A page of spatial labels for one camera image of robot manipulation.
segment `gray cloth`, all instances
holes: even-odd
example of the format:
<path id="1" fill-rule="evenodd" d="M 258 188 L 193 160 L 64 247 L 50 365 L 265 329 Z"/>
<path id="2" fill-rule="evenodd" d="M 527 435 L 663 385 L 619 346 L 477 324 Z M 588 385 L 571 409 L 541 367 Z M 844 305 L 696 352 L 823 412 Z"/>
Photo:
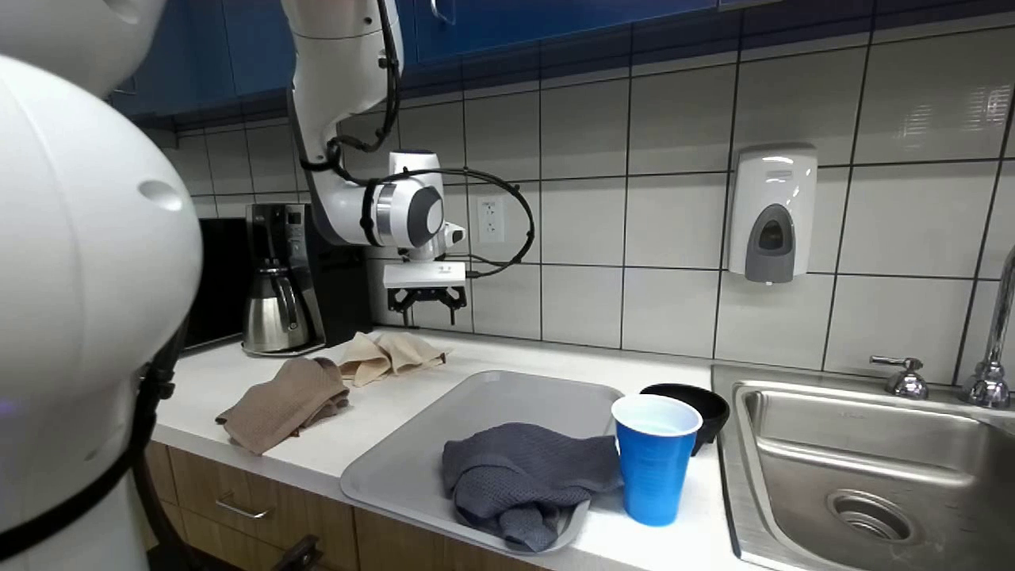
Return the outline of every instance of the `gray cloth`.
<path id="1" fill-rule="evenodd" d="M 578 442 L 541 425 L 499 425 L 447 442 L 440 482 L 459 523 L 515 548 L 545 553 L 578 506 L 619 489 L 619 458 L 612 438 Z"/>

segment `stainless steel sink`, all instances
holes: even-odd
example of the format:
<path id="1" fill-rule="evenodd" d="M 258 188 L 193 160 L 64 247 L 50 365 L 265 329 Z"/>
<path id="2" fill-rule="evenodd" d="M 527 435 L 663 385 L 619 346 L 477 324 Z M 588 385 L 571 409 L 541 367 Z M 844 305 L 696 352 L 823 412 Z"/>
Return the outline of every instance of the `stainless steel sink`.
<path id="1" fill-rule="evenodd" d="M 1015 412 L 717 367 L 737 548 L 765 568 L 1015 568 Z"/>

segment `white countertop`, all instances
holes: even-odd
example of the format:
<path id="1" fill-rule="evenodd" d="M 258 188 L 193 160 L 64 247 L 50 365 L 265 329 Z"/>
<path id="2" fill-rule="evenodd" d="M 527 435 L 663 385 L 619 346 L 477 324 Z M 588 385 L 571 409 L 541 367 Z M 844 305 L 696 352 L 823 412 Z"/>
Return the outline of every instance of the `white countertop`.
<path id="1" fill-rule="evenodd" d="M 478 337 L 420 337 L 447 350 L 447 365 L 415 367 L 357 388 L 349 409 L 282 442 L 266 458 L 231 449 L 229 435 L 215 425 L 215 417 L 239 402 L 250 385 L 270 381 L 282 362 L 248 360 L 239 343 L 182 360 L 174 377 L 178 392 L 158 405 L 156 442 L 345 502 L 339 492 L 343 470 L 477 372 L 568 377 L 609 385 L 621 393 L 637 393 L 658 381 L 712 385 L 707 365 L 686 365 L 675 360 Z M 339 362 L 343 346 L 319 356 Z M 619 498 L 606 498 L 597 502 L 573 548 L 631 568 L 748 568 L 734 554 L 717 449 L 703 449 L 693 459 L 681 511 L 673 528 L 641 528 L 621 511 Z"/>

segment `sink faucet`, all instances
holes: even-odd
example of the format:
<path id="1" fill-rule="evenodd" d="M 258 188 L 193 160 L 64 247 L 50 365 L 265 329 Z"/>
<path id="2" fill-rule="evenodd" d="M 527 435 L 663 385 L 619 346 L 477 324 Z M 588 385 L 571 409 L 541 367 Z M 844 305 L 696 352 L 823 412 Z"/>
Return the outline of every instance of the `sink faucet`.
<path id="1" fill-rule="evenodd" d="M 889 393 L 899 393 L 899 398 L 912 398 L 912 399 L 926 399 L 929 398 L 929 388 L 919 374 L 922 362 L 919 360 L 868 360 L 868 365 L 892 365 L 892 367 L 901 367 L 901 374 L 894 374 L 889 381 Z"/>
<path id="2" fill-rule="evenodd" d="M 1008 262 L 1004 269 L 1004 287 L 997 293 L 986 356 L 978 365 L 972 388 L 967 388 L 967 399 L 978 405 L 1004 409 L 1012 402 L 1012 388 L 1007 381 L 1007 365 L 1004 365 L 1012 299 L 1015 299 L 1015 247 L 1008 252 Z"/>

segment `soap dispenser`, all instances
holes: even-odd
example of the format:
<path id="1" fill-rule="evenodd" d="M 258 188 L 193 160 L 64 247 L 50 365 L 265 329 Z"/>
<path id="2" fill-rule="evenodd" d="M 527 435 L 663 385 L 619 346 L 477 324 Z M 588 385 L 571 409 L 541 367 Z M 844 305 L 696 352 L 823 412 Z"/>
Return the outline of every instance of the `soap dispenser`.
<path id="1" fill-rule="evenodd" d="M 820 153 L 748 148 L 737 163 L 731 272 L 748 283 L 806 277 L 815 225 Z"/>

